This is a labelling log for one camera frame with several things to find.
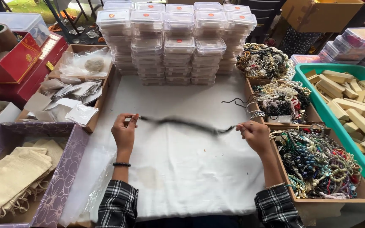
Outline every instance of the black beaded bracelet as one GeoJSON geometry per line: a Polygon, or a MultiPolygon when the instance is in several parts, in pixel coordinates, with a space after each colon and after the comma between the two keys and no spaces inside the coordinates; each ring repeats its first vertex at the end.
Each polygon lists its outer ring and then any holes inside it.
{"type": "Polygon", "coordinates": [[[131,166],[129,163],[126,163],[126,162],[114,162],[112,165],[113,166],[126,166],[126,167],[131,166]]]}

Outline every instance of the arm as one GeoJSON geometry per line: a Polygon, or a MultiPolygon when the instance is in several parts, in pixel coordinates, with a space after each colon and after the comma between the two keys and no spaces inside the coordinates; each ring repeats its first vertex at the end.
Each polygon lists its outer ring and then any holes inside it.
{"type": "MultiPolygon", "coordinates": [[[[121,114],[116,118],[111,132],[118,147],[116,162],[129,163],[135,140],[135,127],[138,114],[121,114]]],[[[96,228],[132,228],[138,216],[138,190],[128,182],[129,168],[115,166],[112,180],[105,190],[99,205],[96,228]]]]}
{"type": "Polygon", "coordinates": [[[271,148],[269,128],[248,121],[236,126],[242,138],[260,156],[264,167],[266,190],[256,194],[254,201],[260,222],[267,228],[304,228],[290,193],[281,178],[278,163],[271,148]]]}

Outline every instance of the pile of jewelry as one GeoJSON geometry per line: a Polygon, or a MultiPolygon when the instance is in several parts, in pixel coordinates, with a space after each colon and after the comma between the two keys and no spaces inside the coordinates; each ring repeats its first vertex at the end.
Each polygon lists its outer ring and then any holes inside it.
{"type": "Polygon", "coordinates": [[[273,131],[296,198],[351,199],[361,181],[361,166],[321,125],[273,131]]]}
{"type": "Polygon", "coordinates": [[[258,103],[260,110],[249,111],[251,119],[268,117],[276,119],[279,116],[291,116],[291,123],[305,124],[307,114],[305,110],[310,105],[309,95],[311,91],[302,87],[302,82],[286,81],[279,84],[272,82],[266,85],[255,85],[251,87],[254,92],[254,100],[249,103],[258,103]]]}
{"type": "Polygon", "coordinates": [[[265,44],[247,43],[243,53],[237,57],[236,66],[248,78],[287,78],[288,56],[275,47],[265,44]]]}

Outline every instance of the purple floral box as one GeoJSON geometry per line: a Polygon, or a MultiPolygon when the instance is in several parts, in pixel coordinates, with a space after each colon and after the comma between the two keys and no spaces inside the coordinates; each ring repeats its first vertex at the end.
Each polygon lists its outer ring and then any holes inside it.
{"type": "Polygon", "coordinates": [[[89,135],[74,122],[5,122],[0,124],[0,158],[21,146],[26,136],[68,137],[63,155],[44,194],[28,200],[29,210],[0,219],[0,228],[56,228],[88,143],[89,135]]]}

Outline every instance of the person's left hand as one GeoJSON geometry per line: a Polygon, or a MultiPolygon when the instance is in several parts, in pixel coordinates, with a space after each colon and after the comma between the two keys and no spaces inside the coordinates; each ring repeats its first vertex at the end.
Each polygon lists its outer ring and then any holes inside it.
{"type": "Polygon", "coordinates": [[[130,157],[135,141],[135,128],[137,127],[136,122],[138,119],[139,114],[130,113],[122,113],[116,118],[111,132],[118,147],[118,156],[122,154],[130,157]]]}

